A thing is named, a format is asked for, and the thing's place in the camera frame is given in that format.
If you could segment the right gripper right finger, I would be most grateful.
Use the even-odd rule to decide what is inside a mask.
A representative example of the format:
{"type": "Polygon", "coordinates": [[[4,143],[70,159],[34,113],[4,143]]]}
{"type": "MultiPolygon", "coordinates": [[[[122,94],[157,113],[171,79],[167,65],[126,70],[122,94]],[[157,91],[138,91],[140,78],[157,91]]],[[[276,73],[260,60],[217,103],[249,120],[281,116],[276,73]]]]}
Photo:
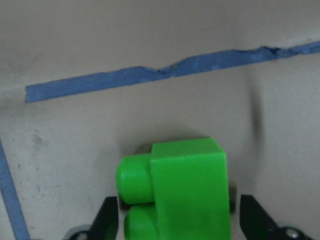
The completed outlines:
{"type": "Polygon", "coordinates": [[[310,240],[292,226],[278,226],[253,195],[240,196],[239,224],[247,240],[310,240]]]}

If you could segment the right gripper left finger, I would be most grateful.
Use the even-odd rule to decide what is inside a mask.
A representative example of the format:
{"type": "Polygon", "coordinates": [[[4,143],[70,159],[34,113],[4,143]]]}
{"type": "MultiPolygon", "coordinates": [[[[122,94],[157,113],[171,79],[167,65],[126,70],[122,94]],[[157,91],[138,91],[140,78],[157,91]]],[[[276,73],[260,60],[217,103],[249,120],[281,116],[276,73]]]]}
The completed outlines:
{"type": "Polygon", "coordinates": [[[116,196],[108,196],[104,199],[88,230],[88,240],[115,240],[118,229],[118,198],[116,196]]]}

